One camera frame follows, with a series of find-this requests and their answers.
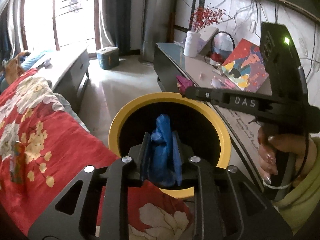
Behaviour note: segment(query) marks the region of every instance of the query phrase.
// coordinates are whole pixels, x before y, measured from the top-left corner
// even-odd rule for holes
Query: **yellow rim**
[[[142,97],[136,98],[131,102],[127,103],[116,115],[113,119],[110,131],[109,131],[109,149],[114,152],[116,155],[121,157],[119,150],[119,137],[121,128],[124,125],[125,121],[128,117],[134,113],[139,108],[159,102],[172,102],[172,103],[180,103],[186,106],[189,106],[198,112],[200,112],[203,116],[205,116],[209,122],[212,123],[214,128],[217,131],[220,140],[220,158],[217,164],[217,167],[225,169],[230,161],[231,157],[231,141],[230,136],[228,134],[227,128],[222,121],[222,119],[210,109],[207,105],[203,103],[199,103],[194,100],[190,100],[187,98],[183,98],[180,94],[177,93],[169,93],[169,92],[160,92],[144,95]],[[181,190],[167,190],[161,189],[162,192],[175,197],[175,198],[189,198],[194,195],[194,188],[187,188]]]

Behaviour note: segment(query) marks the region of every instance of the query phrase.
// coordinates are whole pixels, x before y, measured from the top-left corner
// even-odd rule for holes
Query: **blue storage bin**
[[[97,58],[100,68],[108,70],[119,65],[119,49],[116,47],[106,47],[97,50]]]

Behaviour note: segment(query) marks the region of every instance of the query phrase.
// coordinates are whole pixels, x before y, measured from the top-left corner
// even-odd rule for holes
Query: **red floral fabric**
[[[12,167],[14,141],[25,146],[25,159]],[[35,69],[20,76],[0,96],[0,203],[25,235],[85,166],[100,168],[116,159],[64,111]],[[24,169],[20,184],[10,176],[19,169]],[[165,195],[150,182],[129,188],[128,217],[130,239],[177,239],[192,222],[182,201]]]

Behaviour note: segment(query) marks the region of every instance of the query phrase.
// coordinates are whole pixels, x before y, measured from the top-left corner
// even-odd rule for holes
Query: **tile floor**
[[[92,135],[108,146],[108,133],[117,112],[131,100],[148,93],[161,92],[153,66],[127,56],[112,70],[103,70],[98,60],[91,60],[90,80],[79,112]]]

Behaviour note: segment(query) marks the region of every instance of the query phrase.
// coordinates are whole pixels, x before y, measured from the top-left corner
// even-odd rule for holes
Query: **green light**
[[[289,45],[290,44],[290,39],[288,37],[285,37],[284,38],[284,43]]]

